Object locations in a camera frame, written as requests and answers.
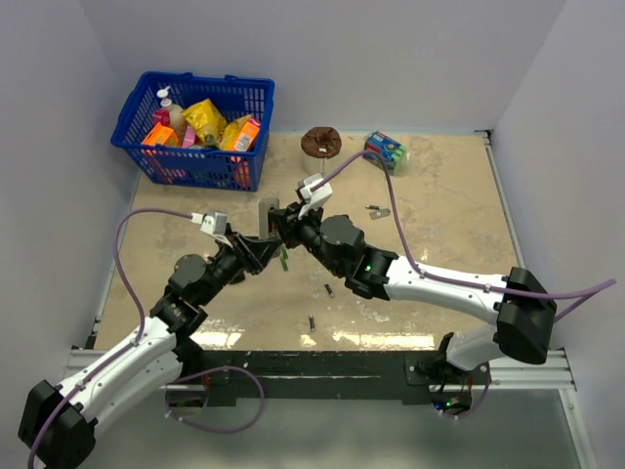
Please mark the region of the beige white remote control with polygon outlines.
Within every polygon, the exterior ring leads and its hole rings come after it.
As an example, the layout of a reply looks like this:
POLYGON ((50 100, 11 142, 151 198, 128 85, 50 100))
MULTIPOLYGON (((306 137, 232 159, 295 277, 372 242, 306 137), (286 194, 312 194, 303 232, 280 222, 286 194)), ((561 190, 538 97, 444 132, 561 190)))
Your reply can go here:
POLYGON ((277 237, 274 223, 270 220, 270 213, 279 208, 278 197, 260 198, 257 203, 258 230, 260 240, 269 240, 277 237))

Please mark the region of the beige battery cover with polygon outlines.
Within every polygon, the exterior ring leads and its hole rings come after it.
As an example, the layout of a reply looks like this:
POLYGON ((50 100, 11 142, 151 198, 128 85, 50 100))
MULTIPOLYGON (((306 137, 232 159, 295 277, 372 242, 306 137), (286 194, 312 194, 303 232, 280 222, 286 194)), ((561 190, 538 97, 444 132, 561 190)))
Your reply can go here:
POLYGON ((378 209, 378 210, 373 210, 369 213, 369 216, 372 220, 378 220, 381 218, 385 218, 391 215, 391 210, 390 209, 378 209))

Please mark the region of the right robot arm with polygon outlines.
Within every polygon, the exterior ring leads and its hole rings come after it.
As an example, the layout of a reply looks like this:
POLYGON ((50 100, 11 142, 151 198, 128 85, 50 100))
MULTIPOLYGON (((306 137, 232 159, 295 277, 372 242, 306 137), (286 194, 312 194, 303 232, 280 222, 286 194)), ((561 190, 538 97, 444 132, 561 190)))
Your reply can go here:
POLYGON ((529 270, 474 275, 433 266, 413 267, 393 251, 368 244, 346 215, 324 217, 322 209, 301 211, 294 202, 268 214, 286 248, 303 246, 353 294, 365 299, 417 301, 467 314, 482 325, 448 333, 433 369, 448 384, 458 383, 486 362, 508 357, 545 363, 557 311, 529 270))

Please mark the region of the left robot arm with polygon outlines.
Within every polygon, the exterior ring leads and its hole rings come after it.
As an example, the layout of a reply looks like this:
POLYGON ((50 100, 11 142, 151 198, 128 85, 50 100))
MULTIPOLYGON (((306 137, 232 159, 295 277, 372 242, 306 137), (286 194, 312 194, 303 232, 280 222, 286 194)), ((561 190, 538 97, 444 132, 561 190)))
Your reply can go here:
POLYGON ((242 236, 212 215, 192 219, 217 241, 217 254, 180 258, 133 332, 59 384, 43 380, 28 393, 18 435, 30 449, 29 467, 80 466, 97 438, 150 393, 200 376, 202 350, 190 337, 207 317, 204 306, 241 273, 261 273, 281 242, 242 236))

